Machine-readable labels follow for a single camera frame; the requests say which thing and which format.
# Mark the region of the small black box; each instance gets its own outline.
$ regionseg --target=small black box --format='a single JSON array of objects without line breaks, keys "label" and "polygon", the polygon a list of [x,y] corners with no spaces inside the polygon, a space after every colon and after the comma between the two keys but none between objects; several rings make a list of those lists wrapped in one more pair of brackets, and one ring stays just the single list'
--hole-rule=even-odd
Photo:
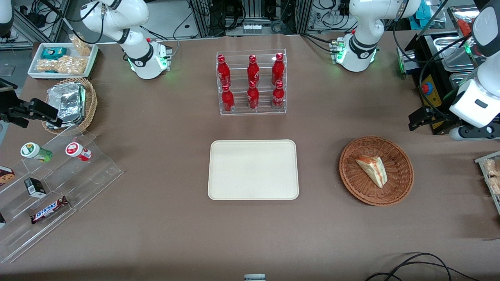
[{"label": "small black box", "polygon": [[47,195],[47,192],[45,191],[42,182],[39,181],[38,179],[28,177],[27,179],[24,180],[24,185],[26,186],[28,194],[31,197],[42,198],[45,195]]}]

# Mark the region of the red coca-cola bottle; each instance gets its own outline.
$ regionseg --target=red coca-cola bottle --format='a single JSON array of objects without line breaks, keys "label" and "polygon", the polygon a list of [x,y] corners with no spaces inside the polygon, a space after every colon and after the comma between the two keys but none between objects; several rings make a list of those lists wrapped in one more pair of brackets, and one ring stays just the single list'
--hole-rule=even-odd
[{"label": "red coca-cola bottle", "polygon": [[229,65],[226,63],[226,58],[223,54],[217,56],[217,74],[220,79],[221,84],[228,84],[231,86],[231,73],[229,71]]},{"label": "red coca-cola bottle", "polygon": [[235,96],[229,90],[229,85],[222,84],[222,106],[225,112],[235,112]]},{"label": "red coca-cola bottle", "polygon": [[248,81],[248,91],[246,91],[246,94],[248,96],[248,107],[251,110],[256,110],[259,107],[259,90],[255,81]]},{"label": "red coca-cola bottle", "polygon": [[283,81],[276,81],[276,88],[272,91],[272,108],[280,110],[283,107],[283,99],[285,98],[285,90],[283,90]]},{"label": "red coca-cola bottle", "polygon": [[255,81],[255,84],[259,85],[259,66],[257,65],[257,57],[254,54],[251,54],[248,58],[250,64],[248,64],[248,68],[246,69],[246,73],[248,74],[248,81]]},{"label": "red coca-cola bottle", "polygon": [[272,65],[272,78],[271,83],[276,85],[276,81],[283,79],[285,73],[285,63],[283,62],[283,53],[276,54],[276,61]]}]

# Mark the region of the brown table surface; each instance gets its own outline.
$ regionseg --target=brown table surface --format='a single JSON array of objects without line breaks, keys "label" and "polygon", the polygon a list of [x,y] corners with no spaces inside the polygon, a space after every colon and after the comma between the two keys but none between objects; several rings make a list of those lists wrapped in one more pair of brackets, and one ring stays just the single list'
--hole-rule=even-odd
[{"label": "brown table surface", "polygon": [[[412,35],[398,32],[404,46]],[[265,273],[269,281],[364,280],[390,271],[405,253],[431,252],[465,274],[499,280],[499,215],[474,163],[498,143],[454,142],[428,127],[410,132],[408,114],[421,106],[416,87],[398,77],[390,33],[379,46],[373,64],[352,73],[300,36],[182,41],[172,71],[153,80],[138,78],[118,45],[99,46],[91,81],[98,106],[88,130],[125,173],[14,263],[0,264],[0,279],[237,281]],[[220,116],[216,52],[281,48],[288,113]],[[22,97],[43,98],[55,83],[28,78]],[[393,140],[412,161],[414,186],[399,204],[366,205],[340,179],[342,149],[366,135]],[[1,164],[18,162],[25,142],[53,136],[39,121],[11,125]],[[252,139],[296,143],[297,199],[209,199],[211,143]],[[447,280],[428,265],[398,275]]]}]

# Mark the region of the snickers bar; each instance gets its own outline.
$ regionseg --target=snickers bar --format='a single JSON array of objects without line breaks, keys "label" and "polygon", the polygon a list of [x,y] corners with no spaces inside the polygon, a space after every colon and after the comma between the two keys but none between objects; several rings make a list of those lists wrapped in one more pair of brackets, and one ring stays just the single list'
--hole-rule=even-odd
[{"label": "snickers bar", "polygon": [[66,204],[69,204],[68,200],[66,200],[66,196],[59,198],[54,203],[48,205],[43,210],[37,212],[36,215],[32,215],[31,216],[31,224],[34,225],[34,224],[40,222],[41,220],[43,220],[44,218],[49,217],[55,211],[57,211],[59,208],[61,208],[62,206],[66,205]]}]

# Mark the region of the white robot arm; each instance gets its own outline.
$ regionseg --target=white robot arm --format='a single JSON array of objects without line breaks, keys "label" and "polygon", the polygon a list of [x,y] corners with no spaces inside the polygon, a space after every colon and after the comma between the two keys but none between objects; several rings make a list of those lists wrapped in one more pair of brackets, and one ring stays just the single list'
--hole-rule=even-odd
[{"label": "white robot arm", "polygon": [[477,128],[500,113],[500,0],[488,2],[472,26],[479,51],[487,57],[458,88],[449,110]]},{"label": "white robot arm", "polygon": [[335,62],[352,72],[367,69],[384,33],[381,20],[407,18],[415,14],[420,3],[420,0],[351,0],[349,12],[356,17],[357,28],[354,34],[337,39],[339,54]]},{"label": "white robot arm", "polygon": [[0,37],[6,37],[14,22],[12,0],[0,0]]},{"label": "white robot arm", "polygon": [[[48,0],[40,1],[62,17],[71,31],[75,32],[56,7]],[[103,0],[90,2],[80,9],[83,24],[120,44],[132,70],[142,79],[153,79],[167,70],[170,66],[168,53],[172,53],[164,45],[148,42],[139,30],[138,26],[148,22],[149,14],[143,0]]]}]

